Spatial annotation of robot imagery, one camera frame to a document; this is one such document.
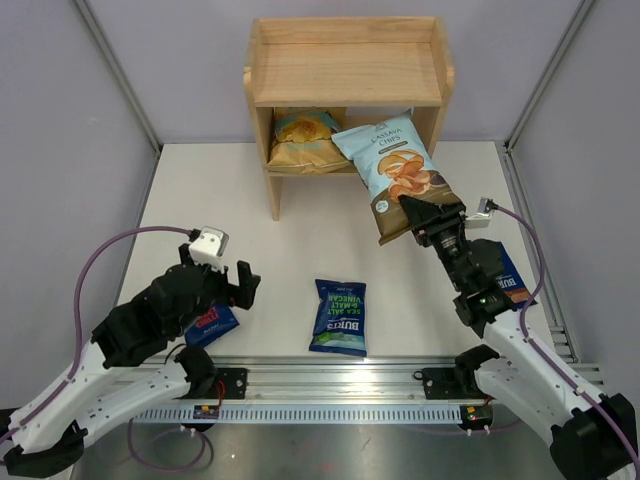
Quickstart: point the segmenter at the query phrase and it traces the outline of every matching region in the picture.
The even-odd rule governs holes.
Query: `black wire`
[[[180,347],[186,347],[187,344],[186,343],[179,343],[178,345],[176,345],[175,347],[173,347],[171,349],[171,351],[167,354],[166,357],[164,357],[164,364],[166,365],[167,362],[169,361],[169,357],[171,357],[171,355],[173,354],[173,352],[175,352],[177,349],[179,349]]]

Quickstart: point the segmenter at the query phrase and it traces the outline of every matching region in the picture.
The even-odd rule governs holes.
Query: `wooden shelf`
[[[413,123],[433,155],[453,92],[454,68],[438,17],[264,18],[253,23],[243,81],[277,220],[283,178],[309,175],[264,168],[275,107],[414,107]],[[343,128],[386,118],[351,116]],[[345,168],[323,175],[357,173]]]

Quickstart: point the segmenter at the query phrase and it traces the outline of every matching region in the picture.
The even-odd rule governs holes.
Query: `yellow chip bag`
[[[267,170],[327,173],[350,165],[331,141],[340,131],[345,109],[276,109],[274,139]]]

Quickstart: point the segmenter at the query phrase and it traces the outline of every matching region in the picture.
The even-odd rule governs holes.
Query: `blue snack bag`
[[[366,357],[364,283],[316,279],[320,305],[309,350]]]
[[[516,266],[511,261],[511,257],[504,248],[502,242],[500,244],[500,250],[502,253],[502,264],[504,265],[504,274],[498,277],[498,285],[504,290],[504,293],[511,299],[513,304],[518,310],[520,310],[527,302],[531,293],[525,287],[522,277],[516,270]],[[538,302],[535,300],[531,305],[536,305]]]
[[[187,330],[184,340],[189,346],[206,347],[238,325],[229,307],[212,304],[209,311]]]

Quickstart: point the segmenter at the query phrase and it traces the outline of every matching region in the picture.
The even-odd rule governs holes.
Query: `robotic arm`
[[[503,273],[497,243],[465,238],[465,206],[436,206],[408,196],[400,204],[418,244],[435,248],[460,292],[454,300],[460,320],[484,340],[456,359],[454,376],[463,391],[476,398],[490,395],[509,407],[546,442],[568,480],[632,471],[629,450],[638,451],[633,406],[623,395],[608,397],[587,382],[518,318],[496,281]],[[485,213],[496,209],[490,200],[481,203]]]
[[[220,262],[228,237],[205,227],[194,230],[179,248],[181,263],[153,280],[129,303],[115,307],[92,332],[77,373],[69,367],[27,406],[0,412],[0,436],[15,447],[5,456],[10,475],[46,478],[74,464],[84,448],[149,407],[212,387],[217,370],[200,347],[186,347],[175,362],[114,393],[104,391],[120,376],[167,348],[212,303],[249,309],[260,277],[238,262],[239,285],[231,285]],[[23,420],[66,382],[46,408]]]

